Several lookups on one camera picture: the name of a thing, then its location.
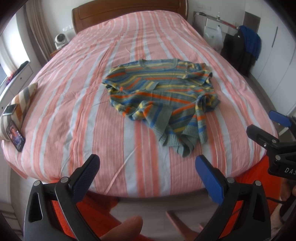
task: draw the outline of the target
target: red fabric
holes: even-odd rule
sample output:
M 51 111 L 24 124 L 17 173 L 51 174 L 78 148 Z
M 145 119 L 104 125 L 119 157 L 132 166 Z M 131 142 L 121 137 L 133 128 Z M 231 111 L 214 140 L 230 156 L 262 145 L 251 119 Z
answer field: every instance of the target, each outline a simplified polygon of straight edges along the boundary
M 278 199 L 280 195 L 281 179 L 279 177 L 269 175 L 267 173 L 268 167 L 268 157 L 264 156 L 258 164 L 256 164 L 254 167 L 241 174 L 240 176 L 236 177 L 235 180 L 240 183 L 253 183 L 255 180 L 260 180 L 264 187 L 266 196 Z M 115 207 L 117 203 L 117 198 L 89 192 L 83 199 L 83 201 L 77 204 L 77 207 L 88 225 L 93 229 L 96 235 L 100 237 L 120 224 L 120 222 L 109 213 L 111 208 Z M 56 201 L 53 201 L 53 205 L 65 234 L 74 237 L 62 214 L 59 204 Z M 277 204 L 268 201 L 268 206 L 270 213 L 273 213 Z M 240 207 L 241 202 L 238 202 L 234 211 L 236 211 Z M 223 231 L 222 236 L 225 236 L 231 231 L 237 215 L 233 215 L 230 218 L 225 230 Z M 139 235 L 135 239 L 135 241 L 149 240 L 150 239 L 142 235 Z

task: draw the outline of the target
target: bed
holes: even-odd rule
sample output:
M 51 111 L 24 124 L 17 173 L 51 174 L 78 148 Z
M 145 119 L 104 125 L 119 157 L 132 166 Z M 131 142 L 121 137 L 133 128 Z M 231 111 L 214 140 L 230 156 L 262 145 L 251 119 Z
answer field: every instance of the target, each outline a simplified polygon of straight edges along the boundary
M 33 82 L 38 92 L 24 120 L 18 153 L 4 156 L 20 175 L 51 182 L 69 176 L 91 153 L 101 159 L 90 190 L 119 197 L 155 197 L 203 188 L 194 168 L 204 154 L 225 176 L 238 176 L 265 155 L 245 130 L 275 128 L 244 78 L 186 21 L 186 0 L 92 1 L 73 9 L 77 35 Z M 206 113 L 207 143 L 186 158 L 158 144 L 144 123 L 119 115 L 101 84 L 110 68 L 139 59 L 206 63 L 221 103 Z

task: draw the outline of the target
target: phone screen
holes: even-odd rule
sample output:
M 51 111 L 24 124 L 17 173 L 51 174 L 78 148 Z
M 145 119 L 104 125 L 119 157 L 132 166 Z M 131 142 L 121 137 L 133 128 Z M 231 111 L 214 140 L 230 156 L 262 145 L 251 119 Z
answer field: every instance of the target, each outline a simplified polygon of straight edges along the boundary
M 8 105 L 2 115 L 12 115 L 17 107 L 17 104 Z
M 17 151 L 21 152 L 26 139 L 22 136 L 13 120 L 11 120 L 8 124 L 6 128 L 6 133 L 9 136 L 9 139 L 11 140 L 15 148 L 17 149 Z

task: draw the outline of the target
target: white plastic bag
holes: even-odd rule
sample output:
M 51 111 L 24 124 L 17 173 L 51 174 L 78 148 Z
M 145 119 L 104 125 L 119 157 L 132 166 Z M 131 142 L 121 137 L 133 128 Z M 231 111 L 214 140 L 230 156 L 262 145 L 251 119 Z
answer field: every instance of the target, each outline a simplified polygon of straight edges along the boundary
M 220 26 L 217 26 L 217 30 L 205 27 L 204 39 L 206 42 L 218 53 L 223 48 L 223 37 Z

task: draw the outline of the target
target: black cable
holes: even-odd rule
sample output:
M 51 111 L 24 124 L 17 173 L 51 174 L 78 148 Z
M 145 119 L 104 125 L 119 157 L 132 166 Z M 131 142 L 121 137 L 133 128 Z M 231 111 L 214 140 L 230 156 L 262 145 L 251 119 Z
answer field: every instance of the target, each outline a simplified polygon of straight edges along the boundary
M 281 201 L 281 200 L 278 200 L 278 199 L 275 199 L 275 198 L 272 198 L 272 197 L 266 197 L 267 200 L 270 200 L 270 201 L 273 201 L 273 202 L 276 202 L 276 203 L 280 203 L 280 204 L 285 204 L 286 201 Z M 234 214 L 238 213 L 239 211 L 241 210 L 241 208 L 239 208 L 238 210 L 236 210 L 233 214 L 231 214 L 231 216 L 233 216 Z

